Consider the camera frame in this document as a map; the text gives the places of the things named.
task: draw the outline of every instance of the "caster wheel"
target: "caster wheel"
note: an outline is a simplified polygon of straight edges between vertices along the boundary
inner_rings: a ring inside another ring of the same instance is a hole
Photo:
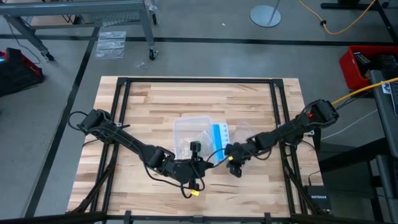
[[[157,19],[156,19],[156,14],[152,14],[152,22],[154,23],[154,25],[157,25]]]
[[[149,59],[150,60],[155,60],[155,51],[154,50],[149,50]]]
[[[388,5],[390,5],[389,2],[384,2],[381,4],[381,7],[383,7],[385,9],[385,8],[388,8]]]
[[[50,52],[47,52],[46,54],[42,54],[43,57],[45,57],[47,60],[53,62],[54,61],[54,57],[50,54]]]

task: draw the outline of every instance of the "butcher block tabletop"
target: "butcher block tabletop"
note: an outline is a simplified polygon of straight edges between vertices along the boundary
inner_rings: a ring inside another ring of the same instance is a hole
[[[95,109],[111,111],[117,80],[118,77],[102,77]],[[283,81],[290,117],[294,118],[304,107],[300,83],[296,78],[284,78]],[[119,120],[123,88],[115,121]],[[276,92],[281,122],[284,123],[279,90]],[[196,116],[209,116],[212,123],[227,123],[231,141],[245,139],[248,137],[245,134],[250,131],[259,133],[275,129],[269,84],[134,82],[131,83],[124,119],[124,124],[131,126],[124,130],[143,143],[174,152],[174,121]],[[89,135],[85,141],[93,139]],[[304,140],[313,144],[309,137]],[[76,208],[94,186],[102,150],[100,141],[83,148],[68,210]],[[316,152],[308,144],[301,143],[297,157],[303,185],[308,184],[308,175],[319,170]],[[150,172],[156,178],[175,182]],[[226,164],[222,164],[207,170],[203,180],[206,189],[197,197],[185,199],[178,187],[150,179],[139,156],[121,146],[108,215],[124,215],[130,210],[134,215],[263,217],[269,212],[272,217],[290,217],[278,145],[274,146],[268,160],[248,161],[243,166],[241,178],[229,174]],[[320,173],[313,174],[311,182],[322,185]],[[292,188],[295,209],[300,212],[299,195],[294,185]],[[103,200],[104,187],[99,193],[98,210]]]

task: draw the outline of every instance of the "clear plastic lid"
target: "clear plastic lid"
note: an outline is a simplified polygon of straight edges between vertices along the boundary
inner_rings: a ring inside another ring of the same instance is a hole
[[[199,141],[201,150],[198,153],[206,160],[213,153],[211,119],[207,116],[178,118],[174,121],[175,158],[190,159],[190,143]]]

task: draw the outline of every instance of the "concrete floor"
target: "concrete floor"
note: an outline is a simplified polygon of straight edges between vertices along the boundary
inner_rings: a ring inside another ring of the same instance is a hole
[[[321,10],[318,1],[305,2],[328,20],[330,30],[344,28],[361,13]],[[157,15],[160,26],[154,28],[154,34],[156,37],[391,41],[376,12],[369,12],[342,35],[328,35],[319,26],[318,19],[297,1],[281,1],[282,21],[278,26],[258,27],[249,18],[250,9],[258,4],[274,5],[275,1],[159,0]],[[398,9],[387,9],[386,14],[398,32]],[[104,30],[124,30],[127,36],[142,36],[141,28],[137,26],[108,27],[101,31]],[[51,29],[38,30],[37,34],[90,35],[91,32],[90,28]],[[9,33],[8,26],[1,19],[0,34]],[[21,43],[40,55],[26,40],[21,40]],[[0,219],[21,217],[25,211],[87,43],[45,40],[44,44],[57,60],[46,62],[41,58],[39,66],[43,68],[46,81],[36,88],[0,98],[0,170],[7,170],[0,173]],[[0,49],[6,47],[19,48],[15,40],[1,40]],[[147,47],[143,42],[126,42],[121,59],[96,60],[92,55],[72,111],[92,109],[100,78],[105,75],[295,77],[300,79],[306,103],[318,98],[334,100],[348,92],[338,63],[347,47],[162,42],[157,43],[157,49],[160,53],[154,62],[147,59]],[[22,51],[35,59],[27,51]],[[141,61],[149,68],[136,68],[136,63]],[[375,107],[374,100],[356,101],[340,111],[340,120],[324,130],[323,135],[343,129]],[[378,115],[374,113],[325,142],[360,146],[383,135]],[[65,130],[36,215],[65,212],[82,144],[82,134],[70,128]],[[325,185],[334,189],[331,190],[331,202],[340,217],[373,218],[368,199],[341,191],[363,188],[367,179],[357,175],[362,168],[359,165],[323,176]]]

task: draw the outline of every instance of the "red bin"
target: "red bin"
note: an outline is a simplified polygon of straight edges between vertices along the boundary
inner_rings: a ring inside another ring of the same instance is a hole
[[[361,52],[372,60],[379,54],[397,54],[398,46],[350,46],[348,51],[340,58],[340,66],[348,88],[357,90],[369,85],[369,80],[364,78],[359,71],[354,58],[354,52]]]

